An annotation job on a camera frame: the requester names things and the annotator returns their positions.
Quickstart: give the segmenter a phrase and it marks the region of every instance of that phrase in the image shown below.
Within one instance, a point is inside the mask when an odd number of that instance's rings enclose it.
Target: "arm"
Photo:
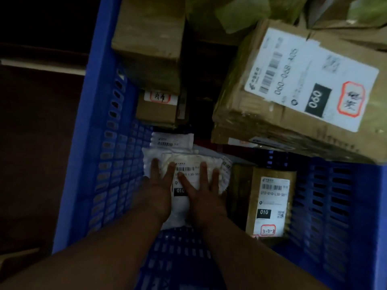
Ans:
[[[154,239],[171,212],[174,163],[160,179],[158,161],[133,209],[117,222],[6,280],[2,289],[132,289]]]
[[[193,225],[218,264],[228,290],[239,289],[327,289],[307,272],[248,236],[230,219],[218,196],[219,171],[209,185],[207,166],[201,164],[201,186],[197,191],[183,174],[179,180],[190,198]]]

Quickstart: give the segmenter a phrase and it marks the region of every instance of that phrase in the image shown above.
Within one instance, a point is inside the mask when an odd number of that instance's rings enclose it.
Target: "crate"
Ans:
[[[152,133],[135,120],[138,90],[111,39],[120,0],[101,0],[79,103],[53,253],[121,216],[143,174]],[[275,250],[333,289],[386,289],[387,175],[375,165],[261,151],[263,166],[298,172],[290,239]],[[138,289],[225,289],[201,238],[163,231],[144,261]]]

